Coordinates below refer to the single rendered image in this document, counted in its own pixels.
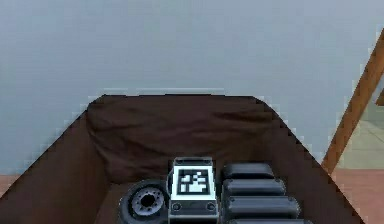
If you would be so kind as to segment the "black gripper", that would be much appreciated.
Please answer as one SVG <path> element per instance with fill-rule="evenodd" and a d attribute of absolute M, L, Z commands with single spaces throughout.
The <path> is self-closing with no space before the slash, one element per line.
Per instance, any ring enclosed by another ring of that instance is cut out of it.
<path fill-rule="evenodd" d="M 137 182 L 119 200 L 118 224 L 167 224 L 168 200 L 164 180 Z"/>

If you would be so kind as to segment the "brown wooden door frame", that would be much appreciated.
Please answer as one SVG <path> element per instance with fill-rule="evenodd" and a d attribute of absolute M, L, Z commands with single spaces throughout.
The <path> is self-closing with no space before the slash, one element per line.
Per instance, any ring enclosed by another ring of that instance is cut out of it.
<path fill-rule="evenodd" d="M 321 163 L 331 175 L 350 140 L 363 112 L 384 77 L 384 27 L 377 35 L 375 46 L 364 66 L 353 95 L 340 119 L 328 150 Z"/>

